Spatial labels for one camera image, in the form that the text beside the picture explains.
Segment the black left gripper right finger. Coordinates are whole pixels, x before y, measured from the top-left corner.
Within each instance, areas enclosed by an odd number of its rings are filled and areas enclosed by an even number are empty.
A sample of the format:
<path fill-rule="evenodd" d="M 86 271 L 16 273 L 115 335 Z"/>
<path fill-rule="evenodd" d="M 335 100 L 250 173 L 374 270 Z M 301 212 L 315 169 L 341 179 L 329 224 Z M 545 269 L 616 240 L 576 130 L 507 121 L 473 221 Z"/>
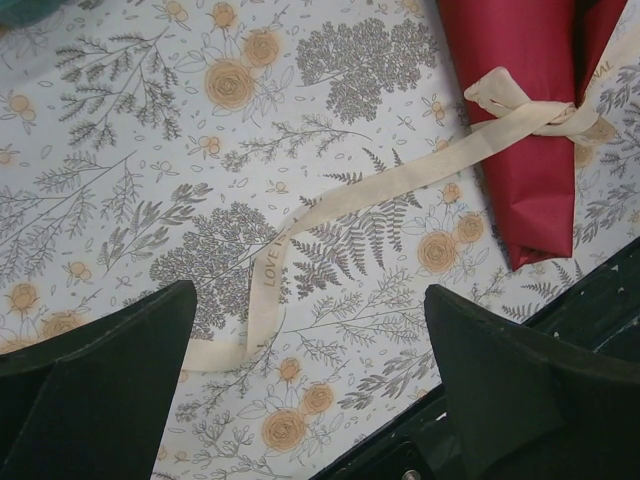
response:
<path fill-rule="evenodd" d="M 638 363 L 512 323 L 438 285 L 424 310 L 468 478 L 638 478 Z"/>

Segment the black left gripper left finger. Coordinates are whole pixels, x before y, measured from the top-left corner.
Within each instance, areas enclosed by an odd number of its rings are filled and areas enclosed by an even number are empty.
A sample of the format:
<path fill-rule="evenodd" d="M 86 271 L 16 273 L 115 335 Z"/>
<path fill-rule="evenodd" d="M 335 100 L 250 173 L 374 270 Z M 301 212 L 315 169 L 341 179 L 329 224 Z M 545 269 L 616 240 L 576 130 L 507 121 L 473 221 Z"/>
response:
<path fill-rule="evenodd" d="M 150 478 L 195 311 L 181 280 L 2 355 L 2 478 Z"/>

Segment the cream printed ribbon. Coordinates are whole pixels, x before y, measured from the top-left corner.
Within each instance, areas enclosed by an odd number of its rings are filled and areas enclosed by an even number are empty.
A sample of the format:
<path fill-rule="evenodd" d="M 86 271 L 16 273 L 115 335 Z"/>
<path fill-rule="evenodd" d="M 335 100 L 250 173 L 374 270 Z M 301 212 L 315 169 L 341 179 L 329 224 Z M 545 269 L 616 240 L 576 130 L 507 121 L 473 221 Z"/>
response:
<path fill-rule="evenodd" d="M 254 257 L 245 341 L 192 339 L 184 369 L 198 372 L 235 369 L 271 338 L 278 317 L 286 250 L 296 234 L 439 182 L 529 135 L 565 136 L 584 146 L 599 142 L 592 131 L 599 116 L 588 99 L 579 107 L 534 101 L 503 67 L 484 75 L 465 90 L 464 96 L 490 113 L 492 120 L 474 125 L 470 135 L 442 151 L 331 190 L 310 209 L 298 211 L 283 232 Z"/>

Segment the dark red wrapping paper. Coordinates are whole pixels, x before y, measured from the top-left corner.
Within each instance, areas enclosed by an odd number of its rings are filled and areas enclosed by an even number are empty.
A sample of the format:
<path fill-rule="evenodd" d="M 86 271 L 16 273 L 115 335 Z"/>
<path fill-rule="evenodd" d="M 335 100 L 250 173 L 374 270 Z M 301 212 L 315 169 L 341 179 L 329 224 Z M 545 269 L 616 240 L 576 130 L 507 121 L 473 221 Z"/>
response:
<path fill-rule="evenodd" d="M 605 137 L 586 100 L 623 1 L 441 1 L 438 9 L 513 269 L 573 250 L 574 152 Z"/>

